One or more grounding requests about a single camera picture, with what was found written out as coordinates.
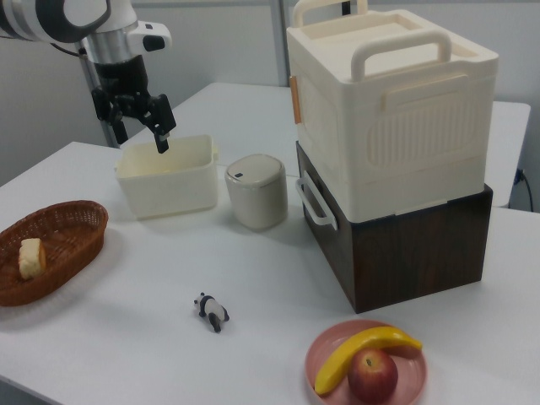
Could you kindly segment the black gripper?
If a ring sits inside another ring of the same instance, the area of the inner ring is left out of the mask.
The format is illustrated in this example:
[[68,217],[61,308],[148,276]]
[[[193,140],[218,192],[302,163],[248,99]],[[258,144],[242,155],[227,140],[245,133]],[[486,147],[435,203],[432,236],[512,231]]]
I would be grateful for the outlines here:
[[136,118],[154,135],[159,154],[169,149],[168,137],[176,120],[165,94],[149,95],[148,75],[142,57],[120,63],[95,63],[100,87],[91,91],[97,118],[106,122],[119,145],[128,140],[120,106],[111,96],[129,96],[136,103]]

